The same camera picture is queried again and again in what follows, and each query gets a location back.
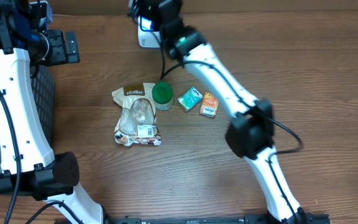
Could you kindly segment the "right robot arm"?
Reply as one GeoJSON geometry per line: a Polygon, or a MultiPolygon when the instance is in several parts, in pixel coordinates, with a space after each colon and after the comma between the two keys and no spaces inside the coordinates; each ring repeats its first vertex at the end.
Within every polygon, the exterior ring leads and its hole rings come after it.
{"type": "Polygon", "coordinates": [[[178,61],[188,73],[198,78],[216,97],[229,116],[225,138],[233,153],[247,161],[262,189],[268,210],[269,223],[307,223],[306,213],[291,193],[281,170],[274,146],[274,127],[291,134],[303,148],[300,137],[274,120],[273,106],[247,91],[221,63],[207,38],[196,28],[186,25],[180,15],[179,0],[133,0],[128,16],[148,19],[159,32],[160,47],[178,61]]]}

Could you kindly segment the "green lid jar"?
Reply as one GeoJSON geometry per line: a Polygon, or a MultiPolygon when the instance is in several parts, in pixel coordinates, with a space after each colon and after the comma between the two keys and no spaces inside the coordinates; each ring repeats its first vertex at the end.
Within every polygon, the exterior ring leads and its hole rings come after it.
{"type": "Polygon", "coordinates": [[[169,110],[173,105],[173,89],[171,85],[160,82],[152,88],[152,98],[158,110],[169,110]]]}

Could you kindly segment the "small teal tissue pack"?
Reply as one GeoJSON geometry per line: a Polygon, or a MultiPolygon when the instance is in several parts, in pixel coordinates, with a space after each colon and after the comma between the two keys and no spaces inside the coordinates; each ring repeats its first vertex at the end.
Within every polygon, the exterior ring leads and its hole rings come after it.
{"type": "Polygon", "coordinates": [[[186,111],[190,111],[202,98],[202,94],[192,86],[184,95],[178,98],[178,102],[186,111]]]}

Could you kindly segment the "orange tissue pack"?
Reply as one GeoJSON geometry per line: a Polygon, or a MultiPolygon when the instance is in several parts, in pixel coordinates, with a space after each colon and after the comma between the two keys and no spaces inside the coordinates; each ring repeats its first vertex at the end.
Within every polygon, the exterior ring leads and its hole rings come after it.
{"type": "Polygon", "coordinates": [[[217,114],[219,101],[210,93],[205,92],[199,114],[214,118],[217,114]]]}

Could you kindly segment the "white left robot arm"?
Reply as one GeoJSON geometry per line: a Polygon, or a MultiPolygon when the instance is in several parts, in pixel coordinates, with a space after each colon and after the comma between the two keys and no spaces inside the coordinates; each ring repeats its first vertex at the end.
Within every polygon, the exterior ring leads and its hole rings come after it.
{"type": "Polygon", "coordinates": [[[39,118],[31,81],[41,67],[80,61],[76,35],[49,29],[47,1],[0,1],[0,195],[30,196],[71,223],[107,223],[81,186],[72,152],[55,154],[39,118]]]}

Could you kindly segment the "brown snack bag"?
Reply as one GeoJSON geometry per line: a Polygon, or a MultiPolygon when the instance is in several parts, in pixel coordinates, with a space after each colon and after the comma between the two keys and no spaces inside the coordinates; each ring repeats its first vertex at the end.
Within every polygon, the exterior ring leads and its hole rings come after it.
{"type": "Polygon", "coordinates": [[[118,144],[159,146],[162,143],[157,127],[156,108],[152,98],[154,83],[127,85],[112,92],[112,99],[122,111],[114,129],[118,144]]]}

